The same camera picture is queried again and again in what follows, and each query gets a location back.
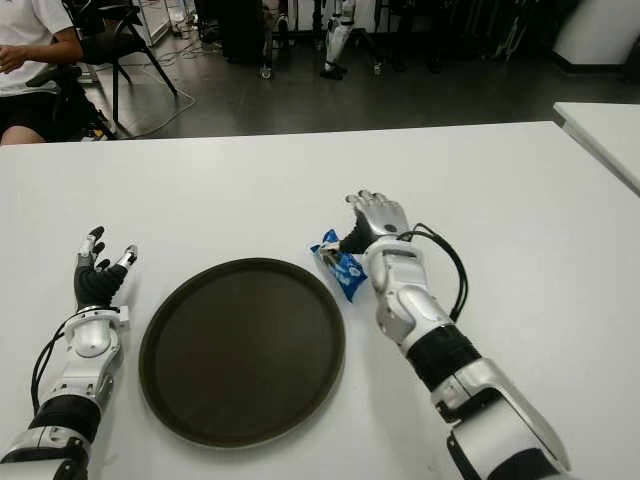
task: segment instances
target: knee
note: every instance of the knee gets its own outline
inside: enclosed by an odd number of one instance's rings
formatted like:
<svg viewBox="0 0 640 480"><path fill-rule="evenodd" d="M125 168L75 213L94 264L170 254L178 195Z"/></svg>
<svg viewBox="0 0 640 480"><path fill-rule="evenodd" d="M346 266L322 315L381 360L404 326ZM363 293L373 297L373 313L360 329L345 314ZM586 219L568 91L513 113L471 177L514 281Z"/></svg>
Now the knee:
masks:
<svg viewBox="0 0 640 480"><path fill-rule="evenodd" d="M0 145L24 145L29 143L45 143L37 132L27 127L13 126L9 127L2 134Z"/></svg>

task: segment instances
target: white table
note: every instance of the white table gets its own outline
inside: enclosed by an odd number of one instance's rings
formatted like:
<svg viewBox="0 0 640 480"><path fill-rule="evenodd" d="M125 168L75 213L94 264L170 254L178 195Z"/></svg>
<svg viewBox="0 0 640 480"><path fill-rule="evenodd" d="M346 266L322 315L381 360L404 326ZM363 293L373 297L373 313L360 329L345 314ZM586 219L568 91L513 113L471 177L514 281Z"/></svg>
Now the white table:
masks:
<svg viewBox="0 0 640 480"><path fill-rule="evenodd" d="M640 105L554 105L564 130L640 196Z"/></svg>
<svg viewBox="0 0 640 480"><path fill-rule="evenodd" d="M104 224L108 256L136 241L141 257L116 298L132 307L133 326L92 480L459 478L448 427L375 325L370 286L349 304L308 251L328 228L351 229L344 195L367 187L458 250L471 287L462 331L554 425L576 474L633 478L640 202L586 157L550 122L2 148L0 439L31 419L33 361L72 312L81 238ZM450 306L454 269L424 247L432 289ZM299 264L335 294L347 335L342 382L316 421L275 443L192 446L145 406L138 347L181 282L253 256Z"/></svg>

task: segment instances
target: person's arm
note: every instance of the person's arm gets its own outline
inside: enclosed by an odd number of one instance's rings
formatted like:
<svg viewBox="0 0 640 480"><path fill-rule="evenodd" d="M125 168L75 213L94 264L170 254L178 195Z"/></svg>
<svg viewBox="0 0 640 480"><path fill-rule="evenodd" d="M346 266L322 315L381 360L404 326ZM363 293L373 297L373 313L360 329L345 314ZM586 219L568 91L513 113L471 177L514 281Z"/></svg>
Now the person's arm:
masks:
<svg viewBox="0 0 640 480"><path fill-rule="evenodd" d="M66 28L54 37L57 42L52 45L0 45L0 73L11 73L28 60L64 65L82 58L82 47L73 28Z"/></svg>

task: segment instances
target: white t-shirt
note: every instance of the white t-shirt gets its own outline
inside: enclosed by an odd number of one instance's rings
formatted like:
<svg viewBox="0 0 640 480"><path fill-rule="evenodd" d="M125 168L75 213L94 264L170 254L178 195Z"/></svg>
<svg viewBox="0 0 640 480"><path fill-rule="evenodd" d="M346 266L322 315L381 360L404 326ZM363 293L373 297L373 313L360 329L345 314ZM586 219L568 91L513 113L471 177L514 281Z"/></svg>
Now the white t-shirt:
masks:
<svg viewBox="0 0 640 480"><path fill-rule="evenodd" d="M0 0L0 45L51 45L55 33L72 25L60 0ZM46 63L25 62L9 74L0 73L0 97L55 92L53 82L40 88L25 85L46 68Z"/></svg>

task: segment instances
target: round tray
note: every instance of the round tray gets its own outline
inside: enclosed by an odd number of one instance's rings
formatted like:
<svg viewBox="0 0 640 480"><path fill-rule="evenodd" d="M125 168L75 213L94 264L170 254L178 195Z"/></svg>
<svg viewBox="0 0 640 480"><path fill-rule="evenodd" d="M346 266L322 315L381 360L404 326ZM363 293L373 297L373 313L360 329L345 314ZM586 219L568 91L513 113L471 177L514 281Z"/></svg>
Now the round tray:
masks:
<svg viewBox="0 0 640 480"><path fill-rule="evenodd" d="M180 286L140 348L147 403L169 429L239 448L293 429L327 398L344 360L333 297L306 270L255 258Z"/></svg>

